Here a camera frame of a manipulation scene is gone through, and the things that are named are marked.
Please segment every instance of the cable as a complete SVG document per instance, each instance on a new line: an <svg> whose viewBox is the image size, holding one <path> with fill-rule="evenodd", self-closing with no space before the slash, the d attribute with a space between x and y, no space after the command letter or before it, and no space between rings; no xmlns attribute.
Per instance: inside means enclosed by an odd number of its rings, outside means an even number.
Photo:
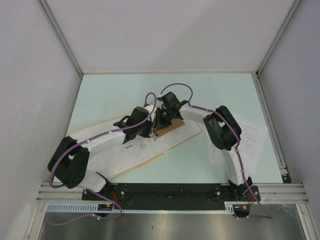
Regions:
<svg viewBox="0 0 320 240"><path fill-rule="evenodd" d="M194 91L192 90L192 88L187 85L187 84L184 84L184 83L172 83L172 84L169 84L168 86L166 86L160 94L162 94L168 87L170 86L173 86L173 85L182 85L182 86L185 86L187 87L188 89L190 89L191 91L191 95L190 95L190 98L188 100L188 105L191 107L191 108L194 108L194 109L200 109L200 110L204 110L204 111L207 111L207 112L210 112L210 113L214 113L215 115L217 115L223 122L224 124L230 129L230 131L232 132L232 134L234 135L236 141L237 141L237 144L235 146L235 152L236 152L236 155L238 156L238 159L239 159L239 163L240 163L240 168L241 168L241 172L242 172L242 178L244 180L244 183L246 185L246 187L248 188L249 192L251 193L251 195L253 196L254 200L258 203L258 205L260 206L260 208L267 214L267 216L265 215L251 215L251 216L247 216L247 217L238 217L236 214L234 214L234 216L237 218L237 219L249 219L249 218L267 218L267 219L274 219L274 217L271 215L271 213L261 204L261 202L258 200L258 198L255 196L254 192L251 190L248 182L247 182L247 179L246 179L246 176L245 176L245 168L244 168L244 164L243 164L243 161L242 161L242 158L241 158L241 155L240 155L240 152L238 150L238 147L240 145L240 139L239 139L239 136L237 135L237 133L233 130L233 128L231 127L231 125L227 122L227 120L218 112L214 111L214 110L211 110L211 109L207 109L207 108L204 108L204 107L201 107L201 106L196 106L196 105L192 105L191 104L191 99L194 95Z"/></svg>
<svg viewBox="0 0 320 240"><path fill-rule="evenodd" d="M148 115L144 120L142 120L141 122L139 122L139 123L137 123L137 124L134 124L134 125L132 125L132 126L127 126L127 127L124 127L124 128L117 128L117 129L113 129L113 130L110 130L110 131L105 131L105 132L99 133L99 134L97 134L97 135L95 135L95 136L92 136L92 137L90 137L90 138L88 138L88 139L86 139L86 140L83 140L83 141L81 141L81 142L73 145L73 146L70 147L69 149L67 149L67 150L58 158L58 160L55 162L55 164L54 164L54 166L53 166L53 168L52 168L52 170L51 170L51 173L50 173L49 185L50 185L52 188L54 188L54 189L61 188L61 187L64 186L64 184L60 184L60 185L54 185L54 184L53 184L53 180L54 180L54 176L55 176L55 171L56 171L59 163L62 161L62 159L63 159L68 153L70 153L73 149L75 149L76 147L78 147L78 146L80 146L80 145L82 145L82 144L85 144L85 143L87 143L88 141L92 141L92 140L94 140L94 139L97 139L97 138L99 138L99 137L102 137L102 136L104 136L104 135L106 135L106 134L111 134L111 133L115 133L115 132L119 132L119 131L123 131L123 130L127 130L127 129L132 129L132 128L135 128L135 127L137 127L137 126L145 123L145 122L152 116L152 114L155 112L155 110L156 110L156 108L157 108L157 96L156 96L153 92L149 92L149 93L146 95L145 99L147 99L149 95L152 95L152 96L154 97L154 105L153 105L153 108L152 108L151 112L149 113L149 115ZM97 192L95 192L95 191L93 191L93 190L91 190L91 189L88 189L88 188L87 188L86 190L89 191L89 192L91 192L91 193L93 193L94 195L96 195L96 196L104 199L104 200L107 200L108 202L113 203L113 204L114 204L115 206L117 206L117 207L119 208L119 210L120 210L120 213L119 213L118 215L114 216L114 217L101 217L101 216L98 216L97 219L113 220L113 219L119 218L119 217L122 215L123 209L122 209L121 206L117 203L117 201L118 201L117 195L115 195L115 201L113 201L113 200L111 200L111 199L109 199L109 198L107 198L107 197L104 197L104 196L100 195L99 193L97 193ZM74 218L74 219L72 219L72 220L70 220L70 221L63 222L63 223L53 223L53 222L51 222L51 221L48 219L48 223L50 223L50 224L53 225L53 226L64 226L64 225L73 223L74 221L76 221L76 220L78 220L78 219L81 219L81 218L84 218L84 217L88 217L88 216L92 216L92 214L85 214L85 215L76 217L76 218Z"/></svg>

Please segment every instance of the gray wall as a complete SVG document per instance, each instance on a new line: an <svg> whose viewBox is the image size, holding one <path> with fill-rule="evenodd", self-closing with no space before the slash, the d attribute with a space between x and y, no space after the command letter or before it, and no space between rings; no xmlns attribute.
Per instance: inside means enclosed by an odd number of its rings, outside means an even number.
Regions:
<svg viewBox="0 0 320 240"><path fill-rule="evenodd" d="M0 8L0 239L35 201L80 79L36 0Z"/></svg>
<svg viewBox="0 0 320 240"><path fill-rule="evenodd" d="M305 0L261 81L295 182L320 223L320 1Z"/></svg>

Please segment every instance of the sheet of paper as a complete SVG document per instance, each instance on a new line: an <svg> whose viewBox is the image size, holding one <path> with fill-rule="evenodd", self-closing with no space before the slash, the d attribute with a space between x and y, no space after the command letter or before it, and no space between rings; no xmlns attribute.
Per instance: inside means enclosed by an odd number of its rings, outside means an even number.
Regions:
<svg viewBox="0 0 320 240"><path fill-rule="evenodd" d="M259 159L264 147L268 128L254 121L242 117L240 114L233 115L242 129L240 135L240 154L245 169L252 175L256 174ZM225 157L220 149L215 147L207 133L209 162L211 164L226 164Z"/></svg>
<svg viewBox="0 0 320 240"><path fill-rule="evenodd" d="M113 123L121 118L92 125L71 132L69 135L78 141L85 140L88 137L114 129ZM196 122L184 120L184 125L158 137L156 141L153 138L137 136L126 144L106 149L103 153L90 159L88 169L111 178L156 158L201 132L202 130Z"/></svg>

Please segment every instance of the tabletop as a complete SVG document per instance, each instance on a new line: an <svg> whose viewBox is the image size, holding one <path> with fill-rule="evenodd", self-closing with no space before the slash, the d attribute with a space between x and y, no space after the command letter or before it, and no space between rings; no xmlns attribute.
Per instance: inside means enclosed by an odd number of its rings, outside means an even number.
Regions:
<svg viewBox="0 0 320 240"><path fill-rule="evenodd" d="M209 109L220 105L232 114L266 125L258 95L249 73L188 74L85 74L68 126L68 133L114 119L144 104L149 92L156 95L171 83L185 83L193 88L192 103ZM190 90L175 85L168 91L188 100ZM114 183L227 183L225 164L209 159L206 128L148 163L110 179ZM282 183L282 178L267 133L258 160L254 183Z"/></svg>

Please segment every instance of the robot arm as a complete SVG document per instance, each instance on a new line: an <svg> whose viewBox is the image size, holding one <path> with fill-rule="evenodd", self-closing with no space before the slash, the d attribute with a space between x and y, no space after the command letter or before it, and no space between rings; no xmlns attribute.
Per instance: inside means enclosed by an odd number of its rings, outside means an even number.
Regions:
<svg viewBox="0 0 320 240"><path fill-rule="evenodd" d="M106 184L106 179L99 173L87 170L90 158L108 148L131 141L135 139L137 135L150 138L154 131L170 126L172 119L183 119L205 125L212 143L223 151L229 169L230 184L241 186L244 183L241 166L235 152L237 140L219 117L214 114L209 114L205 110L192 108L186 100L180 102L172 92L161 96L157 100L160 102L160 104L157 105L159 107L148 121L131 129L110 132L110 134L98 137L95 140L88 141L76 147L68 156L63 158L57 166L54 175L65 184L67 188L72 189L76 186L81 186L99 192ZM138 106L132 111L131 115L125 116L113 125L120 129L136 125L150 114L152 108L153 105L146 105L145 107ZM232 129L240 137L241 128L229 110L225 106L220 106L216 111L227 120L232 126ZM50 172L57 162L57 159L76 143L77 140L72 139L70 136L65 137L61 141L48 164L48 170Z"/></svg>

